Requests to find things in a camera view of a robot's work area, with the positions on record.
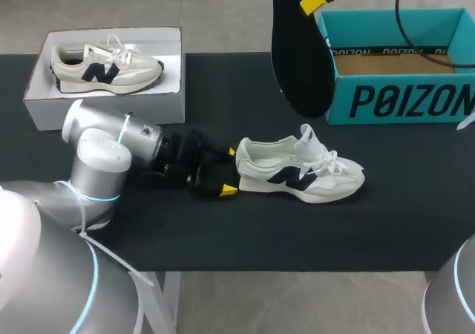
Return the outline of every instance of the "gray sneaker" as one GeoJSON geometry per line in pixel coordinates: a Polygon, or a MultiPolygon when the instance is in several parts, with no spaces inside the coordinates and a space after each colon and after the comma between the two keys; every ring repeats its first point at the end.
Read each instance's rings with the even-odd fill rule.
{"type": "Polygon", "coordinates": [[[139,54],[136,45],[122,45],[115,35],[107,38],[107,45],[86,45],[84,50],[57,45],[51,53],[51,70],[62,93],[134,93],[154,83],[163,69],[161,61],[139,54]],[[117,40],[118,48],[111,47],[111,37],[117,40]]]}

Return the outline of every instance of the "black insole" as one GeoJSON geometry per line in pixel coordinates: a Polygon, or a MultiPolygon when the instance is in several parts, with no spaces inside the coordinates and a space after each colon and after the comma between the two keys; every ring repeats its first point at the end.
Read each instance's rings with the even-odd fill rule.
{"type": "Polygon", "coordinates": [[[70,59],[65,62],[67,65],[79,65],[82,63],[82,59],[70,59]]]}
{"type": "Polygon", "coordinates": [[[319,117],[330,108],[335,71],[330,49],[302,0],[273,0],[272,65],[290,105],[304,117],[319,117]]]}

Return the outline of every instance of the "gray floor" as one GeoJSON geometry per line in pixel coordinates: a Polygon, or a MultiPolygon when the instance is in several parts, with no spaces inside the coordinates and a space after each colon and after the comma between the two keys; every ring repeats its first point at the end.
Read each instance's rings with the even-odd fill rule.
{"type": "MultiPolygon", "coordinates": [[[[466,7],[475,0],[402,0],[466,7]]],[[[325,8],[392,8],[337,0],[325,8]]],[[[50,30],[183,26],[187,52],[270,49],[271,0],[0,0],[0,53],[37,53],[50,30]]],[[[206,273],[183,276],[179,334],[422,334],[422,272],[206,273]]]]}

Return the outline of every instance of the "shoebox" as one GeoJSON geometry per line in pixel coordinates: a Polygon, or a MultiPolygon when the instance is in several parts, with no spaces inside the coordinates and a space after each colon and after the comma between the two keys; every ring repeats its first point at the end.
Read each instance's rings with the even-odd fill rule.
{"type": "Polygon", "coordinates": [[[155,124],[185,122],[185,59],[183,36],[179,27],[106,28],[50,32],[36,59],[24,94],[24,103],[39,130],[59,130],[69,107],[77,99],[89,99],[102,108],[133,113],[155,124]],[[141,54],[154,56],[165,68],[161,77],[148,89],[136,94],[115,95],[108,91],[63,94],[56,87],[50,69],[54,45],[83,49],[94,42],[105,44],[109,35],[122,44],[134,43],[141,54]]]}
{"type": "MultiPolygon", "coordinates": [[[[445,62],[475,64],[465,9],[401,10],[410,39],[445,62]]],[[[407,46],[394,10],[323,11],[335,66],[329,124],[460,122],[475,106],[475,69],[430,62],[407,46]]]]}

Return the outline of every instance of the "n logo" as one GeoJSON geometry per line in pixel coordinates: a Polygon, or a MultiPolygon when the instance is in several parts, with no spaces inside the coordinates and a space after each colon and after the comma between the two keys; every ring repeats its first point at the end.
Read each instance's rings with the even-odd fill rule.
{"type": "Polygon", "coordinates": [[[267,182],[285,185],[289,188],[304,191],[317,179],[316,174],[305,174],[300,178],[300,168],[284,167],[277,174],[274,174],[267,182]]]}
{"type": "Polygon", "coordinates": [[[92,63],[82,76],[82,80],[91,82],[96,77],[98,82],[111,84],[114,78],[119,73],[119,68],[113,63],[107,73],[105,72],[105,65],[100,63],[92,63]]]}

